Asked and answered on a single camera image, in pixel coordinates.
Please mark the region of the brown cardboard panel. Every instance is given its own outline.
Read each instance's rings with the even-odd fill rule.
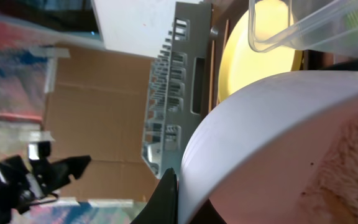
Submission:
[[[92,161],[81,179],[62,188],[62,197],[148,201],[157,180],[144,163]]]
[[[59,83],[134,92],[147,89],[151,58],[80,47],[70,47],[70,55],[58,62]]]
[[[137,95],[58,84],[46,122],[56,140],[52,156],[89,154],[99,161],[143,162],[144,108]]]

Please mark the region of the clear plastic container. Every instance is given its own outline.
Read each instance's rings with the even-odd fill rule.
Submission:
[[[250,0],[249,44],[358,57],[358,0]]]

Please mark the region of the cardboard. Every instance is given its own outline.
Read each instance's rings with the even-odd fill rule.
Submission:
[[[140,156],[151,58],[69,48],[58,59],[45,129],[52,157],[90,155],[84,176],[63,197],[148,200],[157,179]]]

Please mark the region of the gray dish rack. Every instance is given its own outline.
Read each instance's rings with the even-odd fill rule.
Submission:
[[[142,158],[160,179],[180,175],[186,145],[201,122],[201,95],[212,5],[177,2],[172,31],[152,63]]]

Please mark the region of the yellow bowl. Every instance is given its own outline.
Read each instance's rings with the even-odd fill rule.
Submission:
[[[275,23],[270,24],[274,27],[272,29],[274,31],[282,29],[282,27],[286,28],[288,25],[287,14],[271,13],[277,6],[286,7],[285,3],[280,2],[278,0],[263,0],[255,5],[258,12],[263,12],[257,18],[275,16]],[[283,72],[299,70],[301,65],[302,51],[289,47],[277,47],[267,53],[254,52],[248,44],[248,16],[247,11],[241,17],[223,52],[218,84],[220,101],[257,80]]]

